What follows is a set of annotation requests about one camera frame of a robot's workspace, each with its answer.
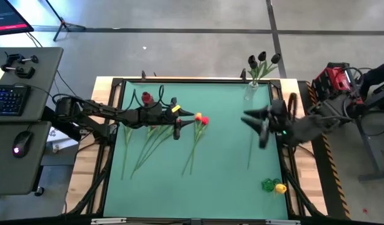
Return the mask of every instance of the black tulip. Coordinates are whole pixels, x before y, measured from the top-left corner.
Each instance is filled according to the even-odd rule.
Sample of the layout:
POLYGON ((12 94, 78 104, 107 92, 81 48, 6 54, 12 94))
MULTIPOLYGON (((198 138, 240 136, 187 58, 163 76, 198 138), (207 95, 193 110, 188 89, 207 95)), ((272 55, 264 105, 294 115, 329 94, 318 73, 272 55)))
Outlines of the black tulip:
POLYGON ((281 60, 281 54, 277 53, 271 58, 273 64, 277 64, 281 60))
POLYGON ((255 60, 255 56, 250 56, 248 59, 248 63, 249 63, 250 68, 252 68, 252 69, 257 68, 257 62, 255 60))
POLYGON ((265 61, 266 60, 266 52, 265 51, 261 52, 257 58, 259 59, 260 62, 265 61))

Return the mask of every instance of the gray floor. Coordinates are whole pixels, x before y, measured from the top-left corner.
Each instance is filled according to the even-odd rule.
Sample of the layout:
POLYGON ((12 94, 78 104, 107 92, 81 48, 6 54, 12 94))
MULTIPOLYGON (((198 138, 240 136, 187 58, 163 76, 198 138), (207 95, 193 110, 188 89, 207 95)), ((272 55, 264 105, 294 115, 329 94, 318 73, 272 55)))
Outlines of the gray floor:
MULTIPOLYGON (((59 24, 42 0, 10 2, 32 25, 59 24)), ((251 34, 63 32, 57 42, 52 42, 53 32, 34 32, 43 46, 64 48, 59 70, 83 98, 90 97, 96 76, 139 76, 141 70, 145 70, 158 76, 237 77, 242 68, 248 66, 246 60, 250 54, 275 51, 266 0, 51 0, 51 3, 68 22, 89 28, 252 31, 251 34)), ((384 0, 272 0, 271 4, 278 30, 384 31, 384 0)), ((280 33, 288 78, 310 81, 328 62, 344 61, 356 67, 372 68, 384 63, 384 36, 368 32, 366 36, 349 32, 342 35, 280 33)), ((33 43, 25 34, 14 34, 0 36, 0 46, 31 47, 33 43)), ((277 70, 270 74, 271 78, 279 76, 277 70)), ((60 80, 58 84, 61 93, 69 93, 60 80)), ((53 88, 51 92, 55 94, 57 90, 53 88)), ((376 126, 365 127, 369 133, 383 128, 384 119, 376 126)), ((344 126, 329 135, 329 139, 352 219, 384 223, 384 180, 357 181, 358 175, 371 172, 357 129, 353 124, 344 126)), ((374 145, 382 143, 378 139, 374 145)), ((43 174, 47 189, 44 196, 0 199, 0 219, 59 214, 70 174, 71 168, 51 167, 43 174), (30 209, 43 210, 36 214, 30 209)))

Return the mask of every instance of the green mat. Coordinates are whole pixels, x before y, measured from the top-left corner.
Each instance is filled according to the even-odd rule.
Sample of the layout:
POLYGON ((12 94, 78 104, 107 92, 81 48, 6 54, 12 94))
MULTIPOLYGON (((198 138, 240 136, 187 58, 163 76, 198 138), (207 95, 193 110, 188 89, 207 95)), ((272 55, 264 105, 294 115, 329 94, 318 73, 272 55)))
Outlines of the green mat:
MULTIPOLYGON (((147 91, 158 100, 160 84, 127 82, 123 107, 133 90, 138 98, 147 91)), ((147 128, 133 131, 121 180, 124 159, 124 129, 118 130, 113 166, 104 207, 107 217, 287 219, 284 195, 261 189, 266 178, 281 179, 274 135, 266 149, 258 148, 258 136, 240 117, 244 109, 270 103, 267 85, 260 86, 252 101, 244 100, 246 84, 164 84, 163 101, 177 97, 186 111, 210 118, 196 147, 193 173, 181 172, 192 150, 194 125, 184 127, 181 137, 167 139, 130 175, 146 140, 147 128), (250 168, 249 149, 253 146, 250 168)), ((134 101, 132 108, 138 107, 134 101)))

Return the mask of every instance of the glass vase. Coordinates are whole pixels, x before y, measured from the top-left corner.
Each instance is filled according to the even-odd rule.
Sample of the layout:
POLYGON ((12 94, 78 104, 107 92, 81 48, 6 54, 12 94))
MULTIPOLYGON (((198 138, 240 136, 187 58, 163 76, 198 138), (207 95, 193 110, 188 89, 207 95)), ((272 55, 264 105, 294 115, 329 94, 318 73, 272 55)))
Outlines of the glass vase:
POLYGON ((259 89, 259 84, 257 82, 253 84, 253 81, 250 81, 248 87, 246 87, 245 100, 253 99, 257 89, 259 89))

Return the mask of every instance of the keyboard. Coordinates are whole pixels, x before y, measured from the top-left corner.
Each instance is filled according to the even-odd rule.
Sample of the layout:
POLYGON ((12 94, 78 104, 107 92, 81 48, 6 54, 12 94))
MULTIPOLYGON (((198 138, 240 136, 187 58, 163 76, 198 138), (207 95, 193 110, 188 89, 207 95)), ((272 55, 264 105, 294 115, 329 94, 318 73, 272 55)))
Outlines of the keyboard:
POLYGON ((0 116, 21 116, 30 87, 0 85, 0 116))

